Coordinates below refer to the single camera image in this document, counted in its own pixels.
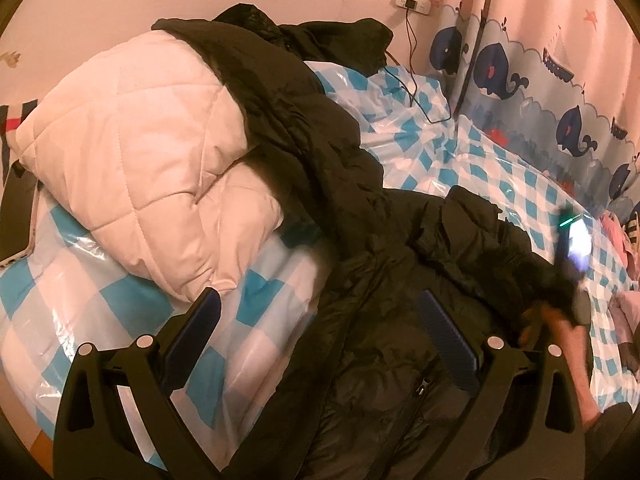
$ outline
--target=person's hand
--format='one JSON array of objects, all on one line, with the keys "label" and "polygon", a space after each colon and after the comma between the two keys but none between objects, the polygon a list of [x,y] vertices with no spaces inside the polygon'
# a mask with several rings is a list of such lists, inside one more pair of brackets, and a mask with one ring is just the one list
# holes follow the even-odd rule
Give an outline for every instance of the person's hand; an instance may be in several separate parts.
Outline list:
[{"label": "person's hand", "polygon": [[[586,367],[586,338],[587,329],[583,326],[573,327],[562,312],[549,306],[548,303],[540,305],[542,319],[549,328],[553,342],[558,345],[569,367],[569,373],[574,380],[575,393],[582,417],[582,428],[587,431],[600,416],[600,409],[591,395],[589,377]],[[525,345],[529,338],[529,329],[525,329],[519,339],[521,346]]]}]

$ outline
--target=green light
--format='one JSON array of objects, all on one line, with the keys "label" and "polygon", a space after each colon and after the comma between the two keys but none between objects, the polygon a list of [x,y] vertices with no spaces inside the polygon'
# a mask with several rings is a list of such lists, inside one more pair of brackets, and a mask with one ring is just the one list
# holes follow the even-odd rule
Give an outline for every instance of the green light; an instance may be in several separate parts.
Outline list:
[{"label": "green light", "polygon": [[576,216],[574,216],[572,218],[569,218],[568,220],[565,220],[558,227],[564,227],[565,225],[570,224],[574,220],[577,220],[578,218],[580,218],[581,215],[582,215],[582,213],[580,213],[580,214],[578,214],[578,215],[576,215]]}]

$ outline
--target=boat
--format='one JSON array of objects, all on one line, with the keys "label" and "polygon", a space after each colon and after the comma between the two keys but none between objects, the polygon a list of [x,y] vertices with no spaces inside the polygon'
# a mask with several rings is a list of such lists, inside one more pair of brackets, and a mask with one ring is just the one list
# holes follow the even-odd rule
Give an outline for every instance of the boat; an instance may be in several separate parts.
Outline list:
[{"label": "boat", "polygon": [[625,95],[622,94],[622,104],[620,105],[620,111],[618,112],[618,120],[616,117],[611,119],[611,135],[616,139],[622,140],[628,134],[628,130],[622,127],[622,124],[626,123],[626,107],[625,107]]},{"label": "boat", "polygon": [[546,69],[559,80],[568,83],[574,78],[574,73],[568,68],[569,60],[561,33],[562,28],[558,25],[558,32],[556,32],[551,42],[554,45],[553,55],[549,49],[545,47],[542,51],[542,63],[546,66]]}]

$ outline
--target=white quilted pillow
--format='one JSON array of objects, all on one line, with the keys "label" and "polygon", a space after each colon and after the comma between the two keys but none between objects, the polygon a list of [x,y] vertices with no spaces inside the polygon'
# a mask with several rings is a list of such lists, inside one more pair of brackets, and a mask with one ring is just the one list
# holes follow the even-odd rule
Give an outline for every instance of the white quilted pillow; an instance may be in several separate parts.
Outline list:
[{"label": "white quilted pillow", "polygon": [[282,221],[251,168],[225,173],[248,151],[238,104],[163,31],[74,70],[8,142],[105,251],[181,300],[234,288]]}]

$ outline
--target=power strip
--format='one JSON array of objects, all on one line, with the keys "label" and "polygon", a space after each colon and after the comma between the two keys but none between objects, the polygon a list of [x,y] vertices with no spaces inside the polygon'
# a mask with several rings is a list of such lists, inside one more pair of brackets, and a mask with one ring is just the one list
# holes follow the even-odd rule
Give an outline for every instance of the power strip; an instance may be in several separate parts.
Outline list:
[{"label": "power strip", "polygon": [[429,0],[396,0],[396,5],[419,14],[428,14],[431,10],[431,2]]}]

